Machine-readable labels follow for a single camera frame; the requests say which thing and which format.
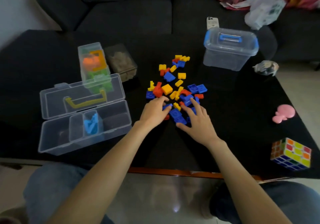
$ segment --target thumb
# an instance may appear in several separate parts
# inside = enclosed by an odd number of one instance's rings
[[[182,124],[182,123],[176,123],[176,126],[179,128],[179,129],[181,129],[181,130],[183,130],[184,132],[186,132],[186,133],[188,133],[189,134],[189,132],[190,132],[190,127],[188,127],[188,126],[186,126],[186,125],[184,125],[184,124]]]
[[[164,116],[166,116],[167,114],[169,114],[170,110],[171,110],[171,106],[166,107],[166,108],[162,111],[163,114],[164,114]]]

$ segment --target plastic container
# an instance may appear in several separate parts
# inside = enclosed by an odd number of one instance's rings
[[[206,47],[203,64],[239,71],[259,50],[258,39],[252,32],[210,28],[204,38]]]
[[[114,73],[119,73],[122,82],[132,79],[137,73],[137,64],[123,44],[105,48],[108,62]]]
[[[104,93],[101,88],[100,95],[93,94],[82,82],[61,83],[40,92],[42,117],[50,120],[42,124],[39,153],[58,156],[130,131],[132,121],[120,75],[111,74],[110,80],[113,91]],[[97,131],[90,134],[84,121],[95,114]]]
[[[104,51],[99,42],[78,47],[81,78],[83,85],[98,93],[95,87],[109,80],[110,69],[106,63]]]

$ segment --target black table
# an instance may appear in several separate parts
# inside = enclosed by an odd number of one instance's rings
[[[123,42],[138,65],[137,77],[123,83],[132,121],[139,119],[150,81],[163,81],[159,64],[171,65],[175,54],[191,57],[184,72],[183,86],[204,84],[201,105],[207,109],[218,136],[253,175],[263,178],[320,178],[320,151],[299,115],[274,124],[271,118],[280,104],[291,104],[275,77],[253,72],[262,55],[248,60],[240,72],[204,66],[203,36],[141,36],[111,38],[81,32],[29,30],[0,53],[1,129],[0,158],[61,161],[75,165],[95,164],[121,138],[66,153],[39,154],[41,131],[39,92],[58,83],[81,81],[77,46],[100,42],[103,47]],[[291,172],[270,161],[271,143],[289,137],[310,147],[311,168]],[[209,151],[177,129],[174,122],[163,122],[143,141],[132,167],[218,173]]]

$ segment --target blue jeans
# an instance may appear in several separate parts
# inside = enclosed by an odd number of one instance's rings
[[[29,223],[45,223],[86,173],[85,169],[63,163],[49,163],[38,168],[23,192]],[[320,223],[320,195],[313,189],[287,181],[261,186],[293,224]],[[220,220],[241,223],[225,184],[211,198],[210,211]],[[101,223],[113,222],[105,216]]]

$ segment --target tiled floor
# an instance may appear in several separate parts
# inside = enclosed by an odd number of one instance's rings
[[[278,80],[314,140],[320,146],[320,72],[309,64],[280,66]],[[0,166],[0,212],[23,203],[22,191],[37,167],[12,170]],[[320,193],[320,180],[294,179]],[[215,180],[127,174],[107,214],[117,224],[126,223],[219,223],[204,220],[199,212],[202,196],[210,193]]]

